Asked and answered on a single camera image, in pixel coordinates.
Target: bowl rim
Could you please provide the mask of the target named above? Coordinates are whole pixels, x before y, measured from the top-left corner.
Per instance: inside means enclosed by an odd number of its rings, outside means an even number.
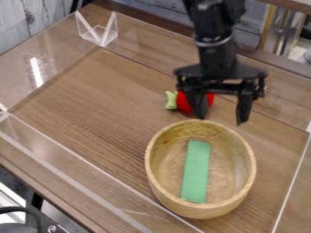
[[[159,139],[159,137],[161,136],[161,134],[164,132],[167,132],[171,128],[176,127],[177,125],[181,125],[184,123],[204,123],[204,124],[211,124],[215,125],[216,127],[221,127],[224,130],[228,131],[228,133],[231,133],[243,143],[247,151],[248,151],[248,156],[249,156],[249,177],[247,180],[247,183],[244,185],[244,187],[239,190],[239,192],[231,196],[228,199],[215,202],[215,203],[205,203],[205,204],[199,204],[199,203],[193,203],[189,202],[187,200],[183,200],[180,198],[177,198],[176,196],[173,196],[160,185],[160,183],[156,180],[156,177],[153,175],[152,169],[151,169],[151,150],[153,147],[153,144],[156,142],[156,140]],[[209,120],[199,120],[199,119],[189,119],[189,120],[183,120],[179,121],[176,123],[172,123],[171,125],[165,126],[152,137],[147,149],[145,149],[145,154],[144,154],[144,166],[145,166],[145,172],[147,172],[147,176],[149,179],[149,182],[152,182],[153,186],[156,187],[157,191],[175,203],[183,204],[184,206],[189,207],[189,208],[197,208],[197,209],[212,209],[212,208],[221,208],[221,207],[227,207],[229,204],[236,203],[243,197],[245,197],[245,195],[249,192],[249,188],[252,186],[255,177],[256,177],[256,159],[255,159],[255,155],[253,152],[251,150],[249,144],[245,141],[245,139],[241,137],[241,135],[233,131],[231,128],[225,127],[223,124],[216,123],[213,121]]]

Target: green sponge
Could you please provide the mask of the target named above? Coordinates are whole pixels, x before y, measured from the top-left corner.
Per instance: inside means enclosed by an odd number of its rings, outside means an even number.
[[[209,144],[189,140],[183,171],[181,199],[207,203]]]

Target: green block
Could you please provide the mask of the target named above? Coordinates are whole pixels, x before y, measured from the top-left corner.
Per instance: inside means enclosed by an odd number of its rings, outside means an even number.
[[[189,140],[183,171],[181,199],[207,203],[209,144]]]

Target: oval wooden bowl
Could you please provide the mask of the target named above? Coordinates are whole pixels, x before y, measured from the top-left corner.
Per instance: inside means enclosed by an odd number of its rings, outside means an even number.
[[[205,204],[179,198],[187,141],[211,144],[209,183]],[[211,121],[185,120],[161,129],[145,151],[149,185],[163,205],[176,214],[196,219],[216,218],[233,210],[256,175],[256,160],[241,136]]]

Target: wooden bowl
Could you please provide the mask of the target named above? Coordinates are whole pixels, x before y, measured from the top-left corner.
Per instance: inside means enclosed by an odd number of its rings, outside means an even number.
[[[179,198],[189,139],[211,144],[205,204]],[[144,162],[149,185],[163,205],[196,219],[216,218],[233,210],[248,195],[256,175],[248,143],[233,130],[211,121],[185,120],[163,128],[149,142]]]

